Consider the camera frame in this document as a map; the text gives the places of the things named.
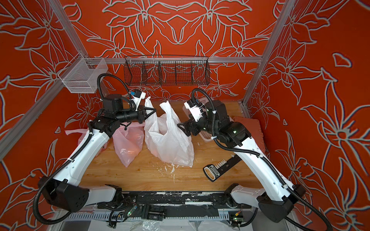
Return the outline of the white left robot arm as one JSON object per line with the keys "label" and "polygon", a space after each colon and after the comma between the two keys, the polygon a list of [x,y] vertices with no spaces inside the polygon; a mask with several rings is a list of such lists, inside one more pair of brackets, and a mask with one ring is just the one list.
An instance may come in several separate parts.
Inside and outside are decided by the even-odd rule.
{"label": "white left robot arm", "polygon": [[[70,214],[94,204],[113,212],[124,209],[124,197],[120,187],[115,185],[80,187],[80,182],[93,159],[117,129],[127,128],[133,122],[142,124],[156,112],[156,109],[140,104],[146,98],[146,94],[140,90],[127,91],[127,97],[120,94],[104,95],[101,80],[110,76],[111,74],[103,73],[97,78],[97,89],[103,107],[97,116],[88,122],[88,130],[82,142],[59,168],[38,182],[39,190],[33,199],[32,209],[34,217],[41,224],[60,223]],[[49,205],[65,210],[66,214],[58,219],[45,218],[39,210],[41,197]]]}

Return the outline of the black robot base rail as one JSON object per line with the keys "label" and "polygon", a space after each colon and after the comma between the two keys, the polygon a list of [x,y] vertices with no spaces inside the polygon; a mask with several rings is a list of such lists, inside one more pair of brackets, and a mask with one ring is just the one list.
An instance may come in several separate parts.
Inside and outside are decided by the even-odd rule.
{"label": "black robot base rail", "polygon": [[126,212],[137,206],[132,217],[229,219],[231,212],[251,209],[237,204],[224,192],[123,192],[123,201],[97,204],[98,209]]}

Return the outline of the pink plastic bag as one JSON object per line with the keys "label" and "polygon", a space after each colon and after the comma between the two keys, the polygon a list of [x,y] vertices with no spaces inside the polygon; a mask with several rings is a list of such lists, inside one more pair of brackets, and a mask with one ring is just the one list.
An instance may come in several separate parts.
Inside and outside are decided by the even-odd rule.
{"label": "pink plastic bag", "polygon": [[145,132],[145,123],[134,122],[127,128],[121,125],[113,134],[113,143],[116,154],[125,167],[128,167],[142,151]]}
{"label": "pink plastic bag", "polygon": [[[78,139],[78,145],[82,142],[82,140],[84,139],[86,133],[87,133],[87,129],[76,129],[76,130],[66,130],[65,131],[65,134],[66,135],[70,135],[70,134],[80,134],[80,137]],[[108,146],[108,143],[106,142],[101,148],[100,150],[98,151],[98,153],[96,154],[96,157],[103,151],[106,150]]]}

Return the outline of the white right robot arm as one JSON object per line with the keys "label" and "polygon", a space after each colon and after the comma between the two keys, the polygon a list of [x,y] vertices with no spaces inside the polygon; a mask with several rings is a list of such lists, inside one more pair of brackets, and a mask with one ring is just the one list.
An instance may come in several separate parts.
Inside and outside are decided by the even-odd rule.
{"label": "white right robot arm", "polygon": [[231,185],[226,193],[234,202],[262,211],[272,222],[278,223],[285,219],[295,227],[307,231],[307,227],[288,217],[295,203],[301,202],[324,222],[326,230],[333,229],[327,217],[303,198],[305,188],[300,184],[293,184],[275,168],[248,129],[240,122],[230,120],[222,102],[212,100],[206,91],[195,88],[191,92],[191,99],[184,105],[191,112],[191,118],[179,123],[178,128],[186,136],[196,136],[201,131],[209,133],[218,147],[233,152],[261,183],[262,189]]}

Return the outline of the white translucent plastic bag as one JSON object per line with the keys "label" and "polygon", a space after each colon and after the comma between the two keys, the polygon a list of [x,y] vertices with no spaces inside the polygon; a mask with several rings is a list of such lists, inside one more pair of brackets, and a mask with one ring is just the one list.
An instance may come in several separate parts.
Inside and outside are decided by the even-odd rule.
{"label": "white translucent plastic bag", "polygon": [[192,167],[195,157],[191,137],[177,127],[180,119],[170,102],[160,104],[164,114],[153,113],[145,120],[145,144],[148,150],[161,161]]}

